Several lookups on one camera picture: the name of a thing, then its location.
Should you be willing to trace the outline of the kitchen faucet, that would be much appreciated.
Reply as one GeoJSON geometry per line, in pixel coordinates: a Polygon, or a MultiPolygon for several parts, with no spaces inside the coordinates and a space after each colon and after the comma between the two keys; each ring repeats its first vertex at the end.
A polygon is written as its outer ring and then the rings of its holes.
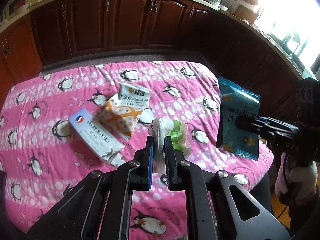
{"type": "Polygon", "coordinates": [[[292,60],[294,58],[294,55],[296,55],[296,57],[299,57],[306,47],[306,43],[307,41],[305,41],[304,43],[301,42],[300,36],[297,33],[291,33],[286,44],[289,50],[289,59],[292,60]]]}

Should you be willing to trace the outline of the beige orange wrapper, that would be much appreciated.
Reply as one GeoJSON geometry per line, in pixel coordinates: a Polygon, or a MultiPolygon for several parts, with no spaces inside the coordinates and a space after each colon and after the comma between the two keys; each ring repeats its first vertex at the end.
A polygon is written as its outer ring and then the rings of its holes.
{"type": "Polygon", "coordinates": [[[146,107],[143,100],[127,95],[122,98],[117,93],[107,100],[106,106],[97,114],[97,119],[129,141],[146,107]]]}

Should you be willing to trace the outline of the pink penguin table cloth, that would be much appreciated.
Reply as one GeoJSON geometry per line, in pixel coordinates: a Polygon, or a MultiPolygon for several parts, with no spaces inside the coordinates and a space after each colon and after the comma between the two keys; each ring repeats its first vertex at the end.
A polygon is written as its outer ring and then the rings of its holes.
{"type": "Polygon", "coordinates": [[[113,171],[144,147],[149,123],[188,123],[189,160],[203,170],[226,170],[251,190],[269,170],[273,154],[259,145],[251,160],[216,147],[220,117],[218,80],[204,65],[184,61],[124,62],[80,67],[37,77],[5,92],[1,109],[1,170],[8,219],[27,232],[89,172],[113,171]],[[68,118],[98,113],[121,83],[151,91],[150,104],[124,149],[102,163],[73,132],[68,118]]]}

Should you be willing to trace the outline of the cream microwave oven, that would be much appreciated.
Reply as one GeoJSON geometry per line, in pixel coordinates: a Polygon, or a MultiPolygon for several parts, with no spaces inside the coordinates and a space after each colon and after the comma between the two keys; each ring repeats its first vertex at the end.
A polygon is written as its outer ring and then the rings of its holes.
{"type": "Polygon", "coordinates": [[[37,2],[38,0],[9,0],[3,9],[3,18],[8,21],[37,2]]]}

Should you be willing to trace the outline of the white blue medicine box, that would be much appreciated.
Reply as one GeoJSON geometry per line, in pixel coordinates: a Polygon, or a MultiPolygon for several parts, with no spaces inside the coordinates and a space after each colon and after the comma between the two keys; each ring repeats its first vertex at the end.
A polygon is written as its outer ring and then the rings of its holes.
{"type": "Polygon", "coordinates": [[[83,108],[76,112],[68,121],[100,161],[114,167],[126,162],[121,153],[124,145],[87,109],[83,108]]]}

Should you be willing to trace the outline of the teal snack bag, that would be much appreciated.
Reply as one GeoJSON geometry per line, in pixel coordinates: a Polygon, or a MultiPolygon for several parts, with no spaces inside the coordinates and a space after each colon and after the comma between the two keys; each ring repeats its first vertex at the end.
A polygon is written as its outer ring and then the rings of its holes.
{"type": "Polygon", "coordinates": [[[258,135],[253,123],[258,120],[260,96],[219,77],[220,121],[216,147],[232,154],[258,160],[258,135]]]}

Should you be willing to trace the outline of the white green wrapper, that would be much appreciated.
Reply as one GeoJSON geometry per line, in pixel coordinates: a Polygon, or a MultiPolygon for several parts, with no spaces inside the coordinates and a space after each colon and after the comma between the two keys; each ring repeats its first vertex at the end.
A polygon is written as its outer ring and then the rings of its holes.
{"type": "Polygon", "coordinates": [[[135,110],[149,107],[151,90],[140,85],[121,83],[118,99],[121,106],[129,106],[135,110]]]}

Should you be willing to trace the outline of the lower wooden kitchen cabinets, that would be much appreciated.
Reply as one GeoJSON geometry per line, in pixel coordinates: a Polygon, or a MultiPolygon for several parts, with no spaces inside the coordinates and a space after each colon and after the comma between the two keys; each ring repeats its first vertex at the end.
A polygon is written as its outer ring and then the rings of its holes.
{"type": "Polygon", "coordinates": [[[302,71],[269,38],[202,0],[45,0],[1,26],[1,98],[44,66],[119,51],[197,51],[294,122],[302,71]]]}

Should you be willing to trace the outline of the wooden cutting board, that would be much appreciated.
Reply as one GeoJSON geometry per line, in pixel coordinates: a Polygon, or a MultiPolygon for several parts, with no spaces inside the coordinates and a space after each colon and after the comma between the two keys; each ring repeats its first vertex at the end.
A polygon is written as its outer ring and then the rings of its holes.
{"type": "Polygon", "coordinates": [[[253,25],[255,20],[258,18],[257,13],[243,5],[238,5],[236,10],[233,12],[233,15],[243,21],[247,21],[250,25],[253,25]]]}

